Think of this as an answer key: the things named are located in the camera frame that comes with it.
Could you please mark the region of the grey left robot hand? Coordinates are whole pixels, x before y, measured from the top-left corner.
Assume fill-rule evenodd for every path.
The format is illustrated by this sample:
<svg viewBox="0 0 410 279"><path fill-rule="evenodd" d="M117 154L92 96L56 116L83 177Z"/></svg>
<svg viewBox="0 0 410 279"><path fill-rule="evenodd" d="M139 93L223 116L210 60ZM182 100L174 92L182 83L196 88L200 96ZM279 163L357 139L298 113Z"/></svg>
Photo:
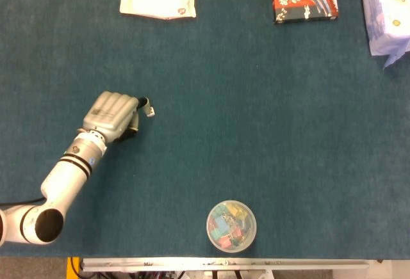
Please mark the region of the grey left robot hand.
<svg viewBox="0 0 410 279"><path fill-rule="evenodd" d="M124 141L136 136L139 114L155 115L147 97L131 97L117 92L102 92L83 119L83 132L94 133L105 141Z"/></svg>

